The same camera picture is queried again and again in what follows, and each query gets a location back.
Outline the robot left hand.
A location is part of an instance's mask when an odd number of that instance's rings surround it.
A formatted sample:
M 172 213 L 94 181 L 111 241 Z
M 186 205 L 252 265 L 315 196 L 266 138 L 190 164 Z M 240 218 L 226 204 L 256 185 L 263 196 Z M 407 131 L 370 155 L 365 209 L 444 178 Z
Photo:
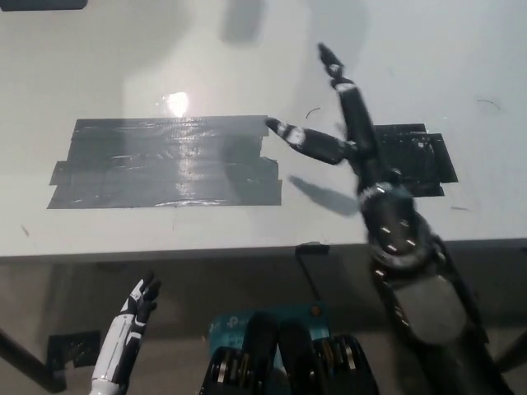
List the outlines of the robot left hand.
M 157 307 L 161 282 L 149 272 L 135 285 L 114 317 L 91 376 L 90 395 L 125 394 L 147 322 Z

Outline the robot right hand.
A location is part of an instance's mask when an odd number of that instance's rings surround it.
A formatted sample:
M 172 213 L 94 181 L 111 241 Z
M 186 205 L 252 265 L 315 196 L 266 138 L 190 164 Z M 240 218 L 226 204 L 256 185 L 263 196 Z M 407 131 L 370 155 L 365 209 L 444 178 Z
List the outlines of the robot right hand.
M 361 90 L 325 44 L 319 59 L 341 106 L 345 138 L 266 118 L 267 127 L 291 149 L 329 165 L 349 163 L 357 177 L 357 200 L 374 261 L 402 277 L 421 271 L 443 272 L 447 257 L 441 239 L 415 207 L 400 175 L 380 151 L 375 126 Z

